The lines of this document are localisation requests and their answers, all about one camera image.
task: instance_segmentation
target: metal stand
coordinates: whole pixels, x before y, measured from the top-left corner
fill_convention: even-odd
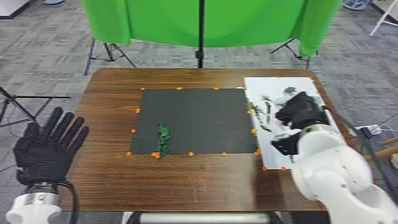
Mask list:
[[[289,47],[289,43],[291,43],[291,41],[294,40],[294,38],[291,38],[285,42],[283,42],[283,44],[276,47],[276,49],[269,52],[269,54],[273,54],[278,50],[280,50],[280,48],[282,47],[285,47],[287,48],[287,50],[291,51],[291,53],[292,53],[292,56],[294,56],[294,58],[299,60],[299,61],[305,61],[305,69],[308,69],[308,62],[310,62],[310,57],[301,57],[299,55],[296,55],[296,53],[294,53],[294,51],[292,51],[292,49],[291,49],[291,47]]]
[[[0,94],[1,94],[3,97],[5,97],[5,100],[3,100],[3,107],[1,107],[1,112],[0,112],[0,128],[10,126],[10,125],[13,125],[13,124],[19,124],[19,123],[22,123],[22,122],[28,122],[28,121],[33,121],[33,122],[35,122],[35,118],[37,118],[37,116],[38,116],[38,114],[40,114],[40,112],[42,112],[42,110],[44,110],[44,108],[45,108],[45,105],[47,105],[49,101],[51,101],[53,99],[70,99],[70,97],[67,97],[67,96],[15,96],[15,95],[10,95],[10,94],[6,93],[6,91],[5,91],[5,89],[3,89],[1,87],[0,87]],[[40,106],[40,108],[38,108],[35,114],[31,114],[31,113],[28,112],[28,110],[26,110],[24,107],[21,106],[19,102],[15,101],[15,99],[45,99],[45,102],[44,102],[44,104],[42,104],[42,106]],[[5,115],[5,111],[6,111],[6,107],[8,107],[8,104],[10,104],[10,103],[13,104],[13,107],[19,109],[22,115],[26,116],[26,119],[21,119],[19,121],[13,121],[13,122],[10,122],[10,123],[6,123],[6,124],[1,124],[1,121],[3,121],[3,115]]]
[[[86,60],[84,72],[83,72],[83,75],[84,76],[88,75],[90,61],[92,60],[100,60],[100,61],[106,61],[106,62],[115,62],[116,59],[124,57],[125,60],[127,60],[127,63],[136,68],[136,66],[132,64],[132,61],[131,61],[129,57],[125,56],[124,51],[120,50],[120,47],[116,46],[116,44],[102,43],[102,47],[104,47],[104,54],[108,56],[108,58],[104,58],[104,59],[99,58],[100,55],[97,57],[92,57],[93,48],[95,48],[95,39],[92,39],[92,42],[90,42],[90,51],[88,51],[88,60]],[[118,53],[120,53],[120,56],[118,57],[113,57],[113,50],[116,50]]]
[[[195,51],[195,58],[196,58],[196,68],[202,68],[202,60],[204,60],[204,1],[198,0],[198,49]]]

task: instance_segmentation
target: sheet of paper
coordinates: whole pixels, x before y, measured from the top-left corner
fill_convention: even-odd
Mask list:
[[[301,91],[314,97],[315,103],[324,105],[314,83],[305,77],[248,77],[244,78],[244,88],[246,99],[255,107],[250,116],[255,127],[262,165],[267,169],[280,169],[280,167],[289,169],[292,165],[289,156],[283,156],[278,153],[269,142],[276,134],[294,134],[299,130],[291,130],[289,127],[280,125],[280,122],[275,119],[275,113],[282,108],[280,105]],[[330,125],[337,130],[328,112],[326,117]]]

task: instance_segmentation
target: green backdrop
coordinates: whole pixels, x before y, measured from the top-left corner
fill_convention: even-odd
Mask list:
[[[340,0],[205,0],[204,46],[234,47],[299,40],[310,56]],[[93,39],[196,46],[198,0],[83,0]]]

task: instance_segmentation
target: orange marker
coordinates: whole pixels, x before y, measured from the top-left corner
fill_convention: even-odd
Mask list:
[[[159,156],[159,152],[152,152],[152,153],[150,153],[150,156],[152,156],[152,157]]]

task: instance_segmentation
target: black cable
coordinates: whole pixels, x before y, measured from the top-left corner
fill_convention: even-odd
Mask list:
[[[76,192],[72,183],[68,181],[58,182],[56,185],[61,186],[63,188],[67,188],[67,190],[70,192],[70,196],[72,196],[72,208],[70,208],[70,220],[68,220],[68,224],[76,224],[77,223],[77,192]]]
[[[6,167],[0,170],[0,173],[1,173],[6,169],[10,169],[13,166],[15,166],[15,165],[6,166]]]
[[[13,112],[15,112],[15,105],[12,104],[13,108],[12,108],[12,111],[10,111],[10,114],[8,114],[8,117],[6,117],[6,122],[10,123],[10,117],[13,115]],[[15,138],[21,138],[13,132],[12,132],[12,129],[10,129],[10,125],[8,125],[8,134],[15,137]]]
[[[383,178],[383,183],[385,183],[385,187],[387,187],[387,193],[388,193],[388,196],[394,200],[394,203],[398,204],[398,196],[395,196],[395,193],[394,193],[394,187],[392,187],[392,184],[390,184],[390,181],[388,181],[388,177],[385,175],[385,171],[383,171],[383,167],[381,167],[381,164],[379,164],[379,161],[378,161],[378,158],[376,158],[376,155],[374,155],[374,151],[372,151],[372,148],[369,146],[369,142],[367,142],[367,139],[363,137],[363,134],[362,132],[356,130],[355,126],[351,125],[349,121],[344,119],[344,117],[339,115],[339,113],[326,107],[323,106],[323,109],[326,109],[330,111],[330,113],[339,117],[339,119],[342,120],[347,128],[351,129],[351,131],[355,132],[355,135],[356,135],[356,138],[358,138],[358,141],[362,142],[362,146],[365,148],[365,151],[367,151],[367,154],[369,154],[369,158],[372,160],[372,164],[374,164],[374,167],[376,167],[376,170],[381,174],[381,178]]]

